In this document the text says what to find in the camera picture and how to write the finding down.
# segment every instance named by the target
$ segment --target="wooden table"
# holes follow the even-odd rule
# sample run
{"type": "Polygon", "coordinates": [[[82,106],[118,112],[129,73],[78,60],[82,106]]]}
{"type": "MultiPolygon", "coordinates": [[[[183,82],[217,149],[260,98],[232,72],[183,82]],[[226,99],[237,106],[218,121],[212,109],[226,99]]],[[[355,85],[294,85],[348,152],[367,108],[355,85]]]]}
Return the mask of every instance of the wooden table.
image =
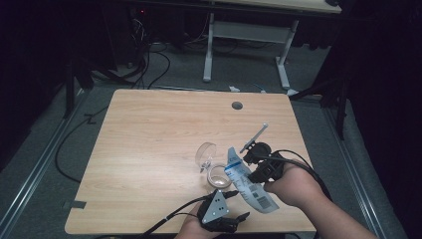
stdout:
{"type": "MultiPolygon", "coordinates": [[[[144,232],[179,206],[212,191],[205,172],[195,164],[203,142],[217,145],[213,162],[227,162],[228,148],[239,152],[263,122],[269,127],[257,141],[309,158],[286,95],[117,90],[75,199],[87,204],[71,209],[66,231],[144,232]],[[233,102],[243,108],[234,110],[233,102]]],[[[280,209],[261,214],[237,195],[227,200],[228,217],[251,212],[238,232],[315,231],[302,211],[273,198],[280,209]]],[[[183,220],[176,216],[156,233],[177,233],[183,220]]]]}

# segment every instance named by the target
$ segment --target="power cord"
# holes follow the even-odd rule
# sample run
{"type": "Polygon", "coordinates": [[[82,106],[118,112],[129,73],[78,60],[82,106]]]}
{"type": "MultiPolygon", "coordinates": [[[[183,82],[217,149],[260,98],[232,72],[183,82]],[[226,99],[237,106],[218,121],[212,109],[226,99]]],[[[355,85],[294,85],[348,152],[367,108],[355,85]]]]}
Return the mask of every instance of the power cord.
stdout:
{"type": "MultiPolygon", "coordinates": [[[[143,24],[136,19],[136,17],[133,17],[131,19],[131,24],[133,27],[132,30],[132,34],[130,35],[131,38],[133,39],[133,46],[134,46],[134,59],[137,60],[139,54],[142,54],[144,51],[144,36],[145,36],[145,28],[143,27],[143,24]]],[[[129,72],[123,76],[118,76],[120,79],[123,79],[124,81],[116,81],[118,83],[123,83],[123,84],[131,84],[131,82],[129,82],[127,79],[136,76],[139,73],[143,73],[144,72],[144,67],[145,67],[145,62],[143,60],[143,57],[140,57],[137,67],[134,71],[129,72]]],[[[107,76],[105,75],[105,77],[98,75],[94,72],[91,72],[91,76],[97,80],[101,80],[101,81],[110,81],[110,80],[115,80],[114,78],[112,78],[109,74],[113,74],[112,72],[104,72],[107,71],[105,69],[103,69],[102,73],[103,74],[107,74],[107,76]]]]}
{"type": "Polygon", "coordinates": [[[254,46],[254,45],[248,44],[248,42],[252,43],[252,41],[241,41],[239,43],[239,46],[248,47],[248,48],[252,48],[252,49],[264,49],[264,48],[269,48],[269,47],[276,45],[276,43],[264,42],[264,43],[261,43],[262,45],[260,45],[260,46],[254,46]]]}
{"type": "Polygon", "coordinates": [[[62,146],[65,144],[66,140],[72,135],[73,132],[75,132],[80,126],[82,126],[84,123],[86,122],[90,122],[92,120],[93,117],[97,116],[98,114],[100,114],[101,112],[105,111],[107,107],[102,108],[101,110],[99,110],[98,112],[96,112],[93,115],[89,115],[89,117],[83,121],[81,121],[80,123],[78,123],[78,125],[76,125],[70,132],[68,132],[68,134],[63,138],[62,142],[59,144],[57,150],[56,150],[56,154],[55,154],[55,165],[57,170],[59,171],[60,174],[62,174],[63,176],[65,176],[66,178],[70,179],[73,182],[76,183],[81,183],[81,181],[79,179],[76,179],[72,176],[69,176],[68,174],[66,174],[61,168],[60,168],[60,164],[59,164],[59,153],[60,150],[62,149],[62,146]]]}
{"type": "Polygon", "coordinates": [[[142,88],[144,89],[145,86],[143,84],[143,76],[146,74],[146,72],[148,71],[149,68],[149,62],[150,62],[150,49],[151,46],[148,44],[148,49],[146,51],[146,66],[143,69],[142,73],[140,74],[140,76],[137,78],[137,80],[133,83],[133,85],[131,86],[131,89],[135,88],[137,85],[137,88],[139,89],[140,84],[142,84],[142,88]]]}
{"type": "Polygon", "coordinates": [[[208,198],[207,196],[202,196],[202,197],[198,197],[196,199],[193,199],[191,201],[189,201],[188,203],[184,204],[183,206],[177,208],[175,211],[173,211],[172,213],[168,214],[166,217],[164,217],[161,221],[157,222],[154,226],[152,226],[151,228],[149,228],[147,231],[145,231],[140,237],[139,239],[142,238],[147,238],[152,232],[154,232],[156,229],[158,229],[160,226],[162,226],[164,223],[166,223],[167,221],[169,221],[171,218],[173,218],[176,215],[179,215],[181,213],[178,213],[179,211],[183,210],[185,207],[195,203],[195,202],[199,202],[199,201],[203,201],[206,200],[208,198]]]}
{"type": "Polygon", "coordinates": [[[168,59],[168,57],[167,56],[165,56],[164,54],[162,54],[162,53],[160,53],[160,52],[154,52],[155,54],[158,54],[158,55],[161,55],[163,58],[165,58],[166,60],[167,60],[167,68],[165,69],[165,71],[161,74],[161,75],[159,75],[157,78],[155,78],[150,84],[149,84],[149,86],[148,86],[148,90],[152,87],[152,85],[155,83],[155,82],[157,82],[162,76],[164,76],[167,72],[168,72],[168,70],[170,69],[170,59],[168,59]]]}
{"type": "Polygon", "coordinates": [[[185,46],[189,47],[189,46],[188,46],[189,44],[202,42],[202,41],[204,41],[204,40],[208,39],[208,36],[205,36],[205,37],[202,37],[202,36],[204,35],[205,30],[207,29],[209,18],[210,18],[210,14],[208,13],[208,14],[207,14],[207,18],[205,19],[204,27],[202,28],[202,32],[201,32],[201,33],[199,34],[199,36],[198,36],[197,38],[195,38],[194,40],[191,40],[191,41],[189,41],[189,42],[185,42],[185,43],[184,43],[184,45],[185,45],[185,46]]]}
{"type": "Polygon", "coordinates": [[[239,40],[237,39],[222,39],[222,38],[214,38],[214,42],[215,44],[213,44],[213,51],[215,53],[219,53],[219,54],[230,54],[232,52],[234,52],[238,46],[239,46],[239,40]],[[220,43],[219,47],[227,47],[230,45],[230,43],[233,43],[234,46],[232,47],[232,49],[227,50],[227,51],[220,51],[217,49],[217,44],[220,43]]]}

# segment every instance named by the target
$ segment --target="human arm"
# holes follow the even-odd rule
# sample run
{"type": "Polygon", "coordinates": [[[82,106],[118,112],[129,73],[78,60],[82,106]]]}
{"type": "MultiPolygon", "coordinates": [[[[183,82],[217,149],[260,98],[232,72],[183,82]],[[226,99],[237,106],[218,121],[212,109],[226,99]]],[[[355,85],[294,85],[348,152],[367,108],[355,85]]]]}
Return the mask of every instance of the human arm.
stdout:
{"type": "Polygon", "coordinates": [[[324,239],[376,238],[332,203],[309,173],[291,163],[285,164],[281,179],[267,182],[264,189],[286,204],[300,208],[324,239]]]}
{"type": "Polygon", "coordinates": [[[221,234],[221,232],[210,232],[201,227],[199,220],[196,216],[198,209],[202,202],[199,202],[186,216],[182,227],[175,239],[211,239],[221,234]]]}

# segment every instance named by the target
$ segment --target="person's forearm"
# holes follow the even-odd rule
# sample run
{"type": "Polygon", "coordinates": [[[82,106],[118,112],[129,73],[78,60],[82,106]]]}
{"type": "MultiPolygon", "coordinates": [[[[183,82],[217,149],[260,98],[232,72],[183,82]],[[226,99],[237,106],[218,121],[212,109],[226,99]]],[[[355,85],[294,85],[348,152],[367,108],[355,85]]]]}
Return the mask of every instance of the person's forearm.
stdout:
{"type": "Polygon", "coordinates": [[[324,239],[376,238],[347,213],[324,196],[308,201],[301,210],[324,239]]]}
{"type": "Polygon", "coordinates": [[[221,232],[209,232],[203,229],[199,225],[198,218],[187,216],[175,239],[212,239],[220,234],[221,232]]]}

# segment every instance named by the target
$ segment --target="dark background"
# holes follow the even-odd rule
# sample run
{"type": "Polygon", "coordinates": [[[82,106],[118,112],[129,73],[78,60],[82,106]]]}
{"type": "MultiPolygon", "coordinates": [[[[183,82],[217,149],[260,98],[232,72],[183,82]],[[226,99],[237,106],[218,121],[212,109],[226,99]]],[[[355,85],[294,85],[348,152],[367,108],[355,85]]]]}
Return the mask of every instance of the dark background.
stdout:
{"type": "MultiPolygon", "coordinates": [[[[47,1],[0,4],[0,165],[4,168],[65,81],[72,51],[107,69],[133,61],[134,56],[130,47],[121,47],[131,46],[125,44],[130,43],[131,29],[123,20],[127,16],[124,8],[113,12],[96,4],[76,4],[62,11],[47,1]]],[[[353,24],[340,28],[337,23],[304,20],[294,46],[332,46],[316,85],[343,76],[344,65],[354,66],[347,72],[351,77],[348,98],[366,148],[409,238],[421,238],[417,225],[422,221],[417,167],[422,158],[418,148],[422,121],[421,3],[372,0],[342,1],[341,5],[343,15],[375,16],[379,21],[365,28],[353,24]],[[363,54],[356,54],[359,49],[363,54]]],[[[145,10],[150,39],[169,41],[179,49],[186,40],[183,33],[199,34],[205,21],[205,13],[145,10]]]]}

